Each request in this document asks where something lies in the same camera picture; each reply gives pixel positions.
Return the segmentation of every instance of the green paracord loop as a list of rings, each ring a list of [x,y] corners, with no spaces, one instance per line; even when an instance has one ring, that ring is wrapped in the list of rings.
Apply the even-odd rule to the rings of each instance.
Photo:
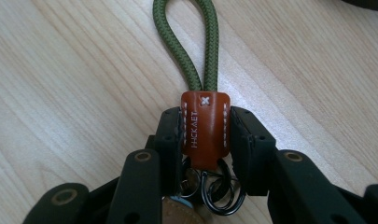
[[[185,49],[177,40],[171,26],[166,20],[165,8],[168,0],[154,0],[153,19],[161,39],[174,55],[182,69],[191,91],[217,91],[217,66],[218,66],[218,24],[215,7],[211,0],[196,0],[203,11],[205,20],[206,44],[205,44],[205,68],[204,82],[201,85],[200,77]]]

